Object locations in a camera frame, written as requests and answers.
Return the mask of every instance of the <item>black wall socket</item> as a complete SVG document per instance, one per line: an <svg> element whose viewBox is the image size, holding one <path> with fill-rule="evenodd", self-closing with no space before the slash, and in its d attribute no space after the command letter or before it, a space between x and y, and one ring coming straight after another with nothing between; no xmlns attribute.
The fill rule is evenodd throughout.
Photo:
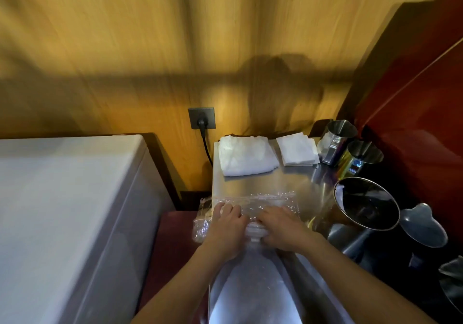
<svg viewBox="0 0 463 324"><path fill-rule="evenodd" d="M199 129L198 119L202 116L206 116L207 118L206 129L215 129L214 107L189 108L188 114L190 115L191 129Z"/></svg>

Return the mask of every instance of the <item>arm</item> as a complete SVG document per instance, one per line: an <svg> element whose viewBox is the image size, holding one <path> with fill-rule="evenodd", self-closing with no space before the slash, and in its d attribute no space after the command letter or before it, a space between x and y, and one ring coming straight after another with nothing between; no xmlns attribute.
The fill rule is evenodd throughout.
<svg viewBox="0 0 463 324"><path fill-rule="evenodd" d="M422 310L309 230L289 209L267 207L259 220L269 230L264 242L302 254L318 270L357 324L435 323Z"/></svg>
<svg viewBox="0 0 463 324"><path fill-rule="evenodd" d="M204 243L131 324L184 324L191 321L212 278L224 262L240 252L248 223L249 217L241 215L239 205L217 204Z"/></svg>

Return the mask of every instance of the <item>stainless steel table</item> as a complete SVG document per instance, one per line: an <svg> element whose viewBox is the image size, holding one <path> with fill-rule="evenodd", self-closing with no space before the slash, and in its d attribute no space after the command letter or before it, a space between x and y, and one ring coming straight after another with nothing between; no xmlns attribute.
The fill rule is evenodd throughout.
<svg viewBox="0 0 463 324"><path fill-rule="evenodd" d="M320 212L336 179L333 170L284 167L276 140L270 140L280 160L273 172L224 177L214 155L212 196L296 192L301 219ZM218 143L214 144L218 152ZM301 255L280 253L249 243L243 253L226 263L210 286L209 322L226 323L352 323L320 274Z"/></svg>

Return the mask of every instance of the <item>white appliance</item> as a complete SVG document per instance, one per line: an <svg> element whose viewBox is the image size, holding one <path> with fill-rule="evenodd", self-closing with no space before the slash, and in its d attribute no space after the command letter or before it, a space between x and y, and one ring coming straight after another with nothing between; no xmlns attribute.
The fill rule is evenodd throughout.
<svg viewBox="0 0 463 324"><path fill-rule="evenodd" d="M141 135L0 140L0 323L129 323L173 209Z"/></svg>

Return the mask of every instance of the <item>stack of white paper napkins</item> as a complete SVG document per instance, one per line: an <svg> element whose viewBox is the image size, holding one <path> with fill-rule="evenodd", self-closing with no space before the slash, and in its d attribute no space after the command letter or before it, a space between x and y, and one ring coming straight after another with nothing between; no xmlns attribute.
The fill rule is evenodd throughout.
<svg viewBox="0 0 463 324"><path fill-rule="evenodd" d="M285 166L312 166L320 163L315 140L302 133L277 138Z"/></svg>
<svg viewBox="0 0 463 324"><path fill-rule="evenodd" d="M280 166L266 137L222 137L218 158L225 176L264 173Z"/></svg>

